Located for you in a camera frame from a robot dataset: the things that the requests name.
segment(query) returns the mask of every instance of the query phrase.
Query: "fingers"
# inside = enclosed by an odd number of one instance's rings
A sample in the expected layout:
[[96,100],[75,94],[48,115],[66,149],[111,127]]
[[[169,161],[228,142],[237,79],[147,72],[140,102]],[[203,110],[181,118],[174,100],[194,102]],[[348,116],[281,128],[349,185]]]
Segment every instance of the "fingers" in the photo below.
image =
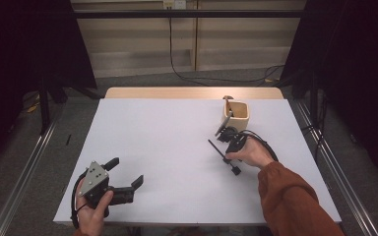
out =
[[225,155],[225,158],[227,159],[240,159],[240,154],[241,150],[238,152],[229,152]]
[[97,204],[96,210],[94,213],[97,216],[103,217],[103,213],[105,209],[109,206],[109,203],[111,202],[113,197],[113,192],[112,191],[107,191],[102,198],[100,199],[99,203]]
[[87,203],[84,197],[79,197],[79,192],[80,192],[80,189],[82,188],[84,180],[85,178],[83,178],[81,182],[79,182],[78,188],[76,189],[76,208],[81,207]]

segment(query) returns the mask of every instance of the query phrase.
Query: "small wooden box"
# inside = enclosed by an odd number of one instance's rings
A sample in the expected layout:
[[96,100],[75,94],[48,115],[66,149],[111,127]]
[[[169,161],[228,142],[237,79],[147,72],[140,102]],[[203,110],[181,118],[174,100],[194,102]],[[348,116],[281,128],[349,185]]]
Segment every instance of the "small wooden box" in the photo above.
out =
[[[233,117],[229,118],[226,127],[232,126],[238,130],[238,132],[243,131],[247,128],[248,120],[250,119],[250,112],[247,103],[240,101],[230,101],[229,106],[232,109]],[[223,106],[222,122],[228,117],[229,108],[226,103]]]

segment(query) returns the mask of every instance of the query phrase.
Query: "metal rail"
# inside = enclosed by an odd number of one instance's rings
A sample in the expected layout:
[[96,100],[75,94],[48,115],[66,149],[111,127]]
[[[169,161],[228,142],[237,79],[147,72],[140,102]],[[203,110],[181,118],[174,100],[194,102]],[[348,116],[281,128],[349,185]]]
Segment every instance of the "metal rail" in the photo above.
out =
[[64,105],[62,105],[62,107],[59,107],[55,111],[54,119],[50,123],[48,129],[43,135],[38,138],[35,148],[33,149],[30,158],[27,161],[26,167],[24,168],[14,189],[12,190],[10,196],[8,197],[6,203],[0,211],[0,236],[4,236],[6,234],[6,231],[8,230],[8,227],[12,219],[14,218],[18,206],[20,205],[25,191],[30,183],[31,177],[36,167],[38,166],[41,156],[44,153],[44,150],[47,147],[47,144],[53,134],[55,123],[61,116],[63,107]]
[[302,10],[75,10],[74,12],[22,12],[21,15],[49,19],[130,18],[304,18],[323,12]]
[[[296,104],[300,110],[300,113],[306,125],[312,125],[312,121],[309,118],[310,112],[306,107],[305,103],[303,101],[296,101]],[[374,226],[370,218],[370,215],[367,212],[367,209],[364,207],[357,193],[354,191],[351,184],[349,183],[346,175],[344,174],[342,168],[337,162],[336,157],[334,156],[333,152],[328,146],[328,143],[324,139],[320,142],[318,141],[321,137],[321,131],[317,129],[312,129],[311,134],[315,140],[315,143],[320,144],[320,151],[322,153],[322,156],[324,157],[324,160],[330,168],[330,171],[332,172],[334,179],[336,180],[340,188],[340,191],[345,197],[349,208],[351,209],[355,219],[357,220],[357,223],[359,224],[361,231],[364,233],[365,236],[378,236],[378,231],[376,230],[376,227]]]

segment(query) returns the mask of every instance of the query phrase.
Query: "power outlet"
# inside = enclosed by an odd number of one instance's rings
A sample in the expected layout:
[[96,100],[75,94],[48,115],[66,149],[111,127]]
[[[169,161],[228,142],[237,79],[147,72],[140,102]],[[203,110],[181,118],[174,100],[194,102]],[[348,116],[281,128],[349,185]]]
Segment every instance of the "power outlet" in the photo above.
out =
[[186,10],[186,0],[174,0],[174,8],[176,10]]
[[163,0],[163,9],[164,10],[174,9],[174,0]]

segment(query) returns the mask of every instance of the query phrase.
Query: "human arm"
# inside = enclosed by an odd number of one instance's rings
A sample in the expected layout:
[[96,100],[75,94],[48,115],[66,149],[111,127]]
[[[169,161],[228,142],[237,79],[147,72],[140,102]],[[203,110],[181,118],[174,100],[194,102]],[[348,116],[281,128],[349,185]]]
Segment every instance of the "human arm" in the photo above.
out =
[[112,200],[113,192],[107,191],[99,201],[95,209],[87,206],[85,197],[79,197],[79,190],[82,187],[84,179],[78,185],[76,190],[76,209],[79,217],[79,229],[74,236],[99,236],[103,230],[103,213]]
[[226,155],[241,159],[261,170],[259,194],[263,214],[277,235],[344,235],[319,206],[313,188],[299,175],[272,160],[269,152],[254,139],[247,139],[239,152]]

